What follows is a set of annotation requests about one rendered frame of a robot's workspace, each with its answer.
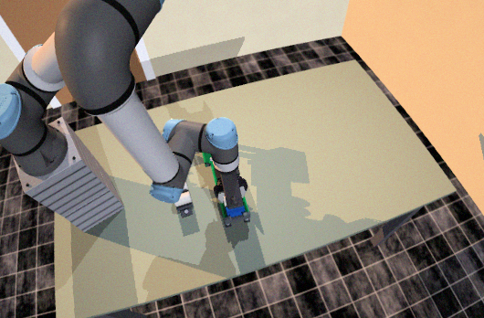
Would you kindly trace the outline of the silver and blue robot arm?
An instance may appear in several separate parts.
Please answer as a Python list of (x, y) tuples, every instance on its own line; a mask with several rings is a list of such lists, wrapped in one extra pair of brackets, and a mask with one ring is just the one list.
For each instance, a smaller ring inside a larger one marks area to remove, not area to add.
[(211, 154), (210, 161), (221, 172), (237, 168), (238, 135), (231, 120), (220, 117), (208, 124), (169, 120), (161, 135), (135, 92), (131, 54), (163, 2), (69, 0), (65, 4), (51, 37), (28, 50), (6, 82), (0, 83), (0, 145), (22, 171), (47, 175), (65, 159), (66, 137), (40, 118), (66, 85), (81, 109), (97, 116), (152, 179), (150, 194), (160, 201), (179, 201), (195, 152)]

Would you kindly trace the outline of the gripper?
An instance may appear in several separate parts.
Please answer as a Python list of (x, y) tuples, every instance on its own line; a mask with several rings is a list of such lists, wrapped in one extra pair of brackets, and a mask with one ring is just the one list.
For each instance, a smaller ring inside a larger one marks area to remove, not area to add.
[(239, 187), (240, 187), (240, 192), (241, 192), (241, 196), (242, 198), (244, 198), (245, 196), (245, 193), (247, 192), (247, 181), (246, 179), (242, 178), (242, 176), (240, 176), (240, 172), (239, 172), (239, 169), (238, 169), (238, 166), (236, 169), (230, 171), (230, 172), (221, 172), (219, 170), (217, 170), (215, 168), (215, 172), (216, 172), (216, 178), (217, 178), (217, 185), (214, 186), (214, 192), (215, 192), (215, 196), (216, 198), (219, 200), (219, 202), (222, 204), (224, 203), (224, 189), (223, 189), (223, 185), (222, 185), (222, 180), (221, 180), (221, 175), (231, 175), (233, 174), (235, 171), (237, 171), (237, 179), (238, 179), (238, 182), (239, 182)]

